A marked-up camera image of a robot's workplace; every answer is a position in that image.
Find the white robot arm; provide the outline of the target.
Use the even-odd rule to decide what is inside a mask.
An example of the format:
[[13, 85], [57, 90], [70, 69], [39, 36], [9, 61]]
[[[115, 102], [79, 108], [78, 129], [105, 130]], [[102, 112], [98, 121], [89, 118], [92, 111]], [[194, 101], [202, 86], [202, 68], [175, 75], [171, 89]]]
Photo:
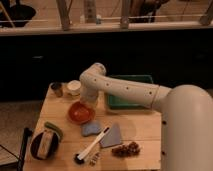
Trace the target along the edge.
[[206, 90], [108, 77], [101, 63], [84, 70], [80, 82], [85, 102], [103, 91], [161, 113], [161, 171], [213, 171], [213, 97]]

